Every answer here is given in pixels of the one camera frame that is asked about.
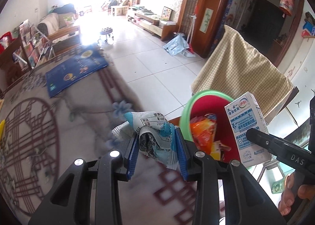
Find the checkered cloth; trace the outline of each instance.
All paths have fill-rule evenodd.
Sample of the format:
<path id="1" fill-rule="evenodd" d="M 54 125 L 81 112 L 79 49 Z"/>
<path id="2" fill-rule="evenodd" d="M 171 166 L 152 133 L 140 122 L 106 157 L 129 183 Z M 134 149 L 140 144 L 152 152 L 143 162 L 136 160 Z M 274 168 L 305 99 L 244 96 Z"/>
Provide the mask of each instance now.
<path id="1" fill-rule="evenodd" d="M 191 85 L 193 94 L 217 90 L 236 99 L 252 93 L 266 117 L 293 89 L 292 82 L 231 27 Z"/>

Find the milk carton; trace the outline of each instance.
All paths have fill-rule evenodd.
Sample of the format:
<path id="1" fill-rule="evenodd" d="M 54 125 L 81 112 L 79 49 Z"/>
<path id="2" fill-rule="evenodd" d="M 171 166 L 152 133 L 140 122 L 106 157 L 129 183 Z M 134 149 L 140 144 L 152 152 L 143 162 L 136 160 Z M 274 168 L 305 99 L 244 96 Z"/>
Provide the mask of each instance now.
<path id="1" fill-rule="evenodd" d="M 249 128 L 255 128 L 268 134 L 266 122 L 255 97 L 246 92 L 225 106 L 225 111 L 233 130 L 242 164 L 250 167 L 270 160 L 271 155 L 266 149 L 246 139 L 246 132 Z"/>

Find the plastic bag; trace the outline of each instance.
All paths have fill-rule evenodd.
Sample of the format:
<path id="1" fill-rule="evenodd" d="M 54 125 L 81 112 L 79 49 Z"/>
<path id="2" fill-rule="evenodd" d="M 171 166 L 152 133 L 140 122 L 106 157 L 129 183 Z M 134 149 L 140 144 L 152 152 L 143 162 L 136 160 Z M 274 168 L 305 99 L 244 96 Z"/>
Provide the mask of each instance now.
<path id="1" fill-rule="evenodd" d="M 176 127 L 159 112 L 127 112 L 124 116 L 127 122 L 113 129 L 112 133 L 120 140 L 127 140 L 132 136 L 132 127 L 139 134 L 142 153 L 176 170 Z"/>
<path id="2" fill-rule="evenodd" d="M 169 43 L 163 46 L 163 48 L 171 56 L 174 56 L 182 52 L 183 50 L 189 48 L 189 45 L 187 44 L 186 40 L 181 35 L 177 35 Z"/>

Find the dark doorway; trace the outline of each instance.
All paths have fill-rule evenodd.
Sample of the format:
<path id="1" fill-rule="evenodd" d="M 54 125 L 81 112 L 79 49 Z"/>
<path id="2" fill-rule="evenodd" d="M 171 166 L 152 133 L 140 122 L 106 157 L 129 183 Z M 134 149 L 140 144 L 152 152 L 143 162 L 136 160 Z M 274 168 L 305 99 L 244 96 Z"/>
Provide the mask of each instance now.
<path id="1" fill-rule="evenodd" d="M 282 29 L 283 12 L 267 0 L 257 0 L 243 38 L 266 55 Z"/>

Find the blue flower print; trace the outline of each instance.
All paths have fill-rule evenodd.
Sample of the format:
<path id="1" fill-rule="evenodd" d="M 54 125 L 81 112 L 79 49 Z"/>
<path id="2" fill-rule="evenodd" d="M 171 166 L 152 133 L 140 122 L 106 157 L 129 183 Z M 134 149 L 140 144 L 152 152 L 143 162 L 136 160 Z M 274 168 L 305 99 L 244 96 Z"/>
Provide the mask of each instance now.
<path id="1" fill-rule="evenodd" d="M 125 113 L 127 112 L 132 112 L 133 109 L 131 108 L 132 104 L 131 103 L 126 103 L 126 101 L 121 101 L 120 103 L 118 102 L 114 102 L 113 103 L 113 108 L 114 113 L 113 113 L 113 117 L 114 118 L 119 118 L 121 121 L 126 122 L 125 117 L 123 116 Z"/>

